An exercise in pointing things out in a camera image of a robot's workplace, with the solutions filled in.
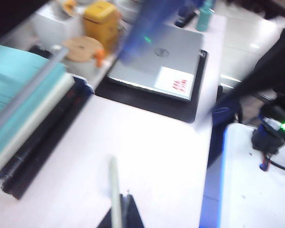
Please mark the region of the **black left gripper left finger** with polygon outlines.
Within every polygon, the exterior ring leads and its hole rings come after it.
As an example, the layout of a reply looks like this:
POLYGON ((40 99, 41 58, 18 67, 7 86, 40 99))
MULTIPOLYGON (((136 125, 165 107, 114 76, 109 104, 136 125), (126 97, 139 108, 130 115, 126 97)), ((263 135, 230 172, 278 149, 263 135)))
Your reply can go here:
POLYGON ((108 210, 104 218, 101 220, 97 228, 111 228, 111 209, 108 210))

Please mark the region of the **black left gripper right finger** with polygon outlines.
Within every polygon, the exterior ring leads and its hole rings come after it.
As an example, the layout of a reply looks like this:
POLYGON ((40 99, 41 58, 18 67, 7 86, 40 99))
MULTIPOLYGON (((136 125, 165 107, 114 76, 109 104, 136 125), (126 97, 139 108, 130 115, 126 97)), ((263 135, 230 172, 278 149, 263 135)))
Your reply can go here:
POLYGON ((142 218, 131 194, 121 195, 123 228, 144 228, 142 218))

